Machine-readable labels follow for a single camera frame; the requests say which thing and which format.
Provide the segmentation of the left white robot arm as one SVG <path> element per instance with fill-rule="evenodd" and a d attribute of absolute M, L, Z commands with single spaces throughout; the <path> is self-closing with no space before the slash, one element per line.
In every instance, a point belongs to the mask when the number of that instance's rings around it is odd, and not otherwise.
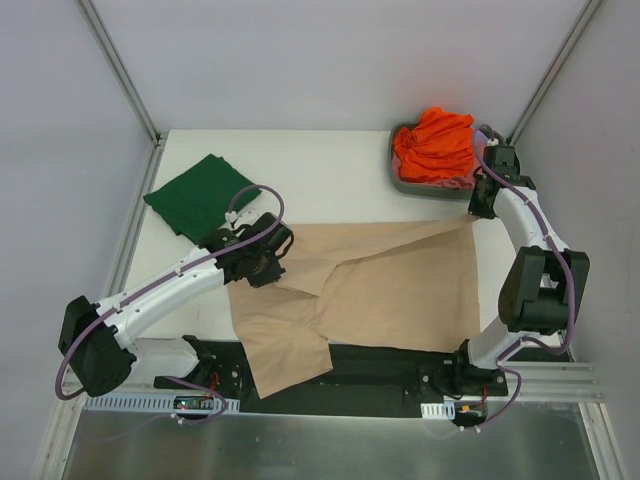
<path fill-rule="evenodd" d="M 81 392 L 99 397 L 128 379 L 156 388 L 208 387 L 212 354 L 193 334 L 145 339 L 143 333 L 187 302 L 231 282 L 254 288 L 278 281 L 293 231 L 271 213 L 220 228 L 185 257 L 126 292 L 92 303 L 80 296 L 66 307 L 58 348 Z"/>

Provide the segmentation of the beige t shirt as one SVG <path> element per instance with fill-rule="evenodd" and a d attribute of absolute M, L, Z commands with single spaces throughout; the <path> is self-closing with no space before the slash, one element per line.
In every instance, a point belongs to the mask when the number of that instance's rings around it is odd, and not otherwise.
<path fill-rule="evenodd" d="M 332 370 L 332 342 L 449 352 L 480 331 L 473 218 L 297 225 L 281 279 L 229 286 L 259 398 Z"/>

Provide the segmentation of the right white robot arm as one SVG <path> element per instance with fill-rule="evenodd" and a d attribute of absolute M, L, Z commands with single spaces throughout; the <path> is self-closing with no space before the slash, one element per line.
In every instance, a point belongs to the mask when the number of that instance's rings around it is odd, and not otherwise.
<path fill-rule="evenodd" d="M 516 256 L 498 296 L 496 318 L 454 354 L 450 382 L 456 396 L 492 388 L 504 394 L 503 365 L 524 346 L 565 354 L 590 269 L 587 254 L 571 249 L 550 227 L 513 147 L 489 142 L 474 178 L 470 214 L 499 219 Z"/>

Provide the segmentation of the green t shirt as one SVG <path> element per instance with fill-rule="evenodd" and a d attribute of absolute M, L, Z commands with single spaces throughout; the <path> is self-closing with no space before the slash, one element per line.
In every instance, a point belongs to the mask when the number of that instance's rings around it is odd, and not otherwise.
<path fill-rule="evenodd" d="M 209 154 L 144 201 L 176 235 L 199 244 L 225 223 L 234 196 L 252 185 L 222 157 Z"/>

